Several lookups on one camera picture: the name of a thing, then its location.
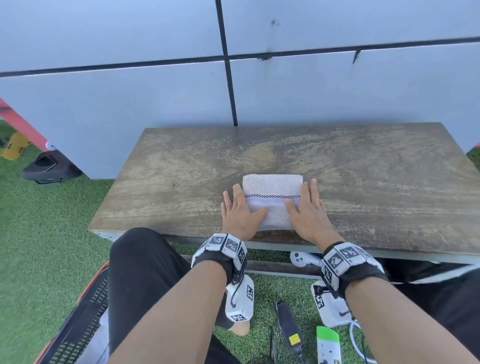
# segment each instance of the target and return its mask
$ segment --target hand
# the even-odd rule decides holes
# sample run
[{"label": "hand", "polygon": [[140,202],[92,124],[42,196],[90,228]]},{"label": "hand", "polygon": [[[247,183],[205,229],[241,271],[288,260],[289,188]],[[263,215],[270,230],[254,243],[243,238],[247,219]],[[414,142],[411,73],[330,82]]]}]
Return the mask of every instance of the hand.
[{"label": "hand", "polygon": [[318,194],[317,180],[312,179],[310,190],[306,182],[301,187],[300,204],[285,200],[292,225],[300,237],[315,244],[323,252],[333,243],[345,240],[334,230]]},{"label": "hand", "polygon": [[236,238],[247,241],[257,233],[260,223],[267,216],[268,208],[262,207],[251,214],[245,201],[245,194],[237,183],[233,186],[233,204],[227,191],[223,192],[222,219],[223,233],[232,234]]}]

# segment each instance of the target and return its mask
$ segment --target forearm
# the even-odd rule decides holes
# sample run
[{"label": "forearm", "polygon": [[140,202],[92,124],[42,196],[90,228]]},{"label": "forearm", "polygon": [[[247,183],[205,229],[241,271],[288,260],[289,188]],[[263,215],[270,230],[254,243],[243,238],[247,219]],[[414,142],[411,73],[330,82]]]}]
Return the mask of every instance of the forearm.
[{"label": "forearm", "polygon": [[108,363],[205,362],[226,285],[219,263],[197,264],[145,314]]},{"label": "forearm", "polygon": [[347,302],[379,363],[475,363],[444,327],[380,278],[351,283]]}]

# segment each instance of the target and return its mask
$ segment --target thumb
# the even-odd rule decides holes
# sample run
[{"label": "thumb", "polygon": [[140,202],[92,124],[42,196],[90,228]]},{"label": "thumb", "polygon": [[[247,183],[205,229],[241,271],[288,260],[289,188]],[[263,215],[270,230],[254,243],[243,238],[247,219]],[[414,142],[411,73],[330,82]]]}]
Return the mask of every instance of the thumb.
[{"label": "thumb", "polygon": [[287,208],[287,212],[291,218],[299,214],[297,207],[292,200],[285,200],[285,207]]},{"label": "thumb", "polygon": [[261,207],[258,211],[253,213],[253,215],[255,216],[255,219],[258,220],[259,223],[261,223],[265,219],[267,214],[268,214],[268,208],[266,207]]}]

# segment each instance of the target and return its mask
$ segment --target person's left hand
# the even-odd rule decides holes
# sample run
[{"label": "person's left hand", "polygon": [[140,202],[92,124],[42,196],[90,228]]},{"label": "person's left hand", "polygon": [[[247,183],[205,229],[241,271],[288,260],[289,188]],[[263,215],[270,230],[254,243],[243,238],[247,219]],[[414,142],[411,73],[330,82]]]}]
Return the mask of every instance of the person's left hand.
[{"label": "person's left hand", "polygon": [[253,214],[248,209],[245,194],[237,183],[233,186],[233,203],[227,191],[223,192],[222,233],[228,233],[242,241],[248,241],[257,233],[260,223],[267,216],[268,208],[262,207]]}]

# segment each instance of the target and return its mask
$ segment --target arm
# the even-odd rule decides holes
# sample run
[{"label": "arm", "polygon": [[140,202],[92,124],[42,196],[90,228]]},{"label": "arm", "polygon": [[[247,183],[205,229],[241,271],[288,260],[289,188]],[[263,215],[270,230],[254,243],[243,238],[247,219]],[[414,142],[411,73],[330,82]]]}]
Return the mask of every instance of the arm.
[{"label": "arm", "polygon": [[[238,184],[233,196],[232,203],[224,192],[222,232],[249,240],[268,209],[251,214]],[[200,262],[142,317],[108,363],[204,363],[226,286],[227,275],[219,263]]]},{"label": "arm", "polygon": [[[345,241],[327,217],[316,180],[310,190],[303,184],[298,209],[289,200],[286,207],[298,235],[320,251]],[[383,279],[351,283],[346,298],[379,363],[479,363],[443,326]]]}]

